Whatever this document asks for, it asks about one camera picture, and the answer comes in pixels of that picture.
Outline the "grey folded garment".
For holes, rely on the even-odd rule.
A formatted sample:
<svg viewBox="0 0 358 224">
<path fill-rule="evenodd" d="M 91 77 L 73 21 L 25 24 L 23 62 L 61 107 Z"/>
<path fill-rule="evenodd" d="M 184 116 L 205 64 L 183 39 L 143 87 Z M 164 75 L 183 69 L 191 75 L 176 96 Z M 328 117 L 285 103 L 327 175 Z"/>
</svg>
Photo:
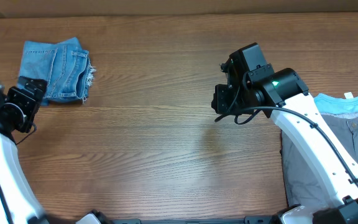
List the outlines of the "grey folded garment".
<svg viewBox="0 0 358 224">
<path fill-rule="evenodd" d="M 337 207 L 343 197 L 358 198 L 358 113 L 315 116 L 312 125 L 278 115 L 282 165 L 289 205 L 314 211 Z"/>
</svg>

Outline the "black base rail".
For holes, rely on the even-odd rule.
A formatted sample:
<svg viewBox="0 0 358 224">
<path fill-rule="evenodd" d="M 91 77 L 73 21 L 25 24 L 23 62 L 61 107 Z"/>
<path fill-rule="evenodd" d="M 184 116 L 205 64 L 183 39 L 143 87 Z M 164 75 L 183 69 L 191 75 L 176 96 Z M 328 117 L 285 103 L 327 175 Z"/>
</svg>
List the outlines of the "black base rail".
<svg viewBox="0 0 358 224">
<path fill-rule="evenodd" d="M 271 215 L 246 216 L 244 218 L 181 219 L 181 220 L 141 220 L 115 219 L 113 224 L 272 224 L 280 223 Z"/>
</svg>

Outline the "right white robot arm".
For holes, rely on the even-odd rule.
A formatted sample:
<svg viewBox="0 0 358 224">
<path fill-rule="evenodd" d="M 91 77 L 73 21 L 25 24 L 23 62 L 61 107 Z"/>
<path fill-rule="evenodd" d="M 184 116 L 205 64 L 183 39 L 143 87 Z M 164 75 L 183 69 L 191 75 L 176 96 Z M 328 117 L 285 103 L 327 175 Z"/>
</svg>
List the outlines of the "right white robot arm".
<svg viewBox="0 0 358 224">
<path fill-rule="evenodd" d="M 322 186 L 327 207 L 294 205 L 274 214 L 270 223 L 358 223 L 358 163 L 331 131 L 309 88 L 291 68 L 274 71 L 256 43 L 230 54 L 220 65 L 227 83 L 215 87 L 217 120 L 259 112 L 294 143 Z"/>
</svg>

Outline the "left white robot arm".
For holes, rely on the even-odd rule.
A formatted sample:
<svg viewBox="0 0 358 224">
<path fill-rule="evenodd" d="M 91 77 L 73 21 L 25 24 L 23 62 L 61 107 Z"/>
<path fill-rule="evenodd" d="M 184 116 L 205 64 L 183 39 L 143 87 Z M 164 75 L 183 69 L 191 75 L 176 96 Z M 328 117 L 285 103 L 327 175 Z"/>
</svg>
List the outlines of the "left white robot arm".
<svg viewBox="0 0 358 224">
<path fill-rule="evenodd" d="M 42 79 L 19 77 L 4 93 L 0 84 L 0 223 L 68 223 L 48 214 L 36 199 L 22 171 L 13 131 L 31 135 L 35 114 L 47 90 Z"/>
</svg>

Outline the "light blue folded garment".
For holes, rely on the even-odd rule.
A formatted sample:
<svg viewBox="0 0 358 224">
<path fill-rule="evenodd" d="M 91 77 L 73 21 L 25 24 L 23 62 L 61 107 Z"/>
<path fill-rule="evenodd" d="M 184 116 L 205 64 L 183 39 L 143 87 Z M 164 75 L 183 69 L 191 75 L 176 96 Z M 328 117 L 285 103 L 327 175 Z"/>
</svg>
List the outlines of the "light blue folded garment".
<svg viewBox="0 0 358 224">
<path fill-rule="evenodd" d="M 353 97 L 351 92 L 347 92 L 344 95 L 346 96 L 346 98 L 334 98 L 320 93 L 316 97 L 314 97 L 314 102 L 320 113 L 358 113 L 358 96 Z"/>
</svg>

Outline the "light blue denim jeans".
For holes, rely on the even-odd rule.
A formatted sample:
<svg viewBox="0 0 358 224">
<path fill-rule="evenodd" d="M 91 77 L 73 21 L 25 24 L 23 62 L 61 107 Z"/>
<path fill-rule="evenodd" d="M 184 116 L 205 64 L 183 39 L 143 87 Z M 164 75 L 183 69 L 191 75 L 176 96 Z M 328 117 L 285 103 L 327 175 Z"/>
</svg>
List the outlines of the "light blue denim jeans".
<svg viewBox="0 0 358 224">
<path fill-rule="evenodd" d="M 26 41 L 19 75 L 47 82 L 42 105 L 86 101 L 95 67 L 76 37 L 57 44 Z"/>
</svg>

